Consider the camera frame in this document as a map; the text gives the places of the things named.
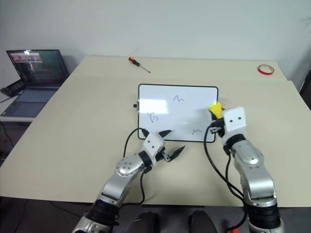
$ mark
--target screwdriver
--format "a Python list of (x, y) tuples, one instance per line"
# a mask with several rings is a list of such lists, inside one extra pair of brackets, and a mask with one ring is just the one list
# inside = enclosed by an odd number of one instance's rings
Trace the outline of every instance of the screwdriver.
[(149, 70), (147, 70), (145, 67), (141, 66), (140, 63), (138, 61), (136, 61), (133, 57), (129, 57), (128, 60), (130, 61), (130, 63), (143, 68), (144, 70), (146, 70), (148, 73), (151, 73)]

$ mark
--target beige table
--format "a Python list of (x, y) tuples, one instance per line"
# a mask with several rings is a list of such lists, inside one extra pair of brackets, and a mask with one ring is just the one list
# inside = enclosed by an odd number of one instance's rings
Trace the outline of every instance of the beige table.
[[(276, 183), (279, 206), (311, 205), (308, 185), (311, 112), (276, 63), (272, 65), (277, 77), (264, 77), (266, 80), (257, 76), (256, 66), (261, 62), (234, 62), (238, 73), (241, 67), (247, 72), (237, 77), (237, 71), (232, 71), (233, 78), (228, 78), (229, 72), (221, 68), (231, 61), (198, 61), (204, 67), (209, 63), (215, 65), (211, 66), (211, 72), (206, 71), (207, 75), (193, 75), (189, 79), (188, 75), (177, 77), (171, 70), (172, 79), (166, 79), (165, 74), (148, 77), (140, 68), (127, 64), (125, 58), (113, 59), (124, 60), (119, 62), (121, 71), (114, 73), (107, 63), (100, 62), (109, 61), (108, 58), (86, 58), (52, 97), (2, 165), (2, 196), (93, 202), (122, 157), (127, 135), (137, 126), (133, 103), (137, 100), (138, 85), (163, 83), (215, 85), (221, 98), (231, 105), (243, 106), (248, 139), (265, 156)], [(149, 59), (139, 61), (156, 73), (152, 63), (148, 64)], [(122, 69), (129, 75), (118, 77), (124, 72)], [(143, 77), (131, 74), (140, 71)], [(142, 140), (133, 137), (128, 154), (139, 151), (141, 144)], [(174, 162), (161, 161), (144, 177), (145, 203), (240, 205), (208, 163), (202, 143), (167, 142), (166, 148), (169, 151), (181, 145), (186, 148)], [(209, 152), (224, 171), (227, 158), (220, 140), (209, 144)], [(233, 166), (230, 179), (239, 186), (239, 175)], [(128, 200), (140, 198), (135, 182)]]

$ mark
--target black whiteboard frame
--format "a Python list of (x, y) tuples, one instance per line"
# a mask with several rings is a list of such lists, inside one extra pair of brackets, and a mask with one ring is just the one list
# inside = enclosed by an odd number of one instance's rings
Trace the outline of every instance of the black whiteboard frame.
[[(219, 89), (216, 86), (197, 86), (197, 85), (172, 85), (172, 84), (153, 84), (153, 83), (141, 83), (138, 85), (138, 109), (137, 109), (137, 120), (138, 120), (138, 124), (137, 127), (139, 127), (139, 87), (140, 85), (153, 85), (153, 86), (190, 86), (190, 87), (213, 87), (217, 89), (217, 97), (216, 97), (216, 101), (218, 101), (218, 95), (219, 95)], [(145, 138), (140, 138), (139, 136), (139, 130), (137, 131), (137, 136), (139, 139), (141, 140), (145, 140)], [(168, 140), (168, 139), (164, 139), (165, 141), (175, 141), (175, 142), (199, 142), (199, 143), (203, 143), (203, 141), (184, 141), (184, 140)], [(213, 143), (216, 140), (216, 134), (214, 134), (214, 140), (210, 141), (208, 143)]]

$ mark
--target gray floor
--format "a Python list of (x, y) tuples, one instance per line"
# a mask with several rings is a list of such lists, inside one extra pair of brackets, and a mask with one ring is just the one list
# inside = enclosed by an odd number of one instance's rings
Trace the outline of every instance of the gray floor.
[[(27, 129), (28, 124), (9, 123), (5, 126), (7, 133), (15, 144)], [(0, 136), (1, 154), (6, 156), (11, 150), (11, 146), (3, 133), (2, 127)], [(71, 202), (53, 203), (79, 216), (82, 216), (90, 205)], [(79, 217), (60, 210), (45, 200), (1, 197), (0, 210), (0, 233), (69, 233), (79, 221)], [(225, 232), (226, 227), (235, 225), (242, 218), (242, 210), (239, 207), (125, 206), (120, 211), (118, 219), (120, 225), (114, 228), (113, 233), (125, 233), (131, 222), (140, 213), (147, 211), (160, 215), (162, 233), (187, 233), (188, 216), (195, 210), (204, 210), (211, 217), (220, 233)], [(311, 232), (310, 207), (281, 208), (280, 212), (287, 233)], [(247, 223), (241, 226), (240, 232), (249, 232)]]

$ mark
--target black device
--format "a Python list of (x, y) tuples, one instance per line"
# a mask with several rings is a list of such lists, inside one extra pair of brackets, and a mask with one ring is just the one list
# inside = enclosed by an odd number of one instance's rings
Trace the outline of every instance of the black device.
[(9, 97), (15, 96), (17, 93), (25, 89), (25, 83), (22, 79), (8, 85), (7, 87), (1, 88), (1, 92)]
[(1, 114), (36, 117), (69, 76), (59, 50), (8, 50), (25, 90)]

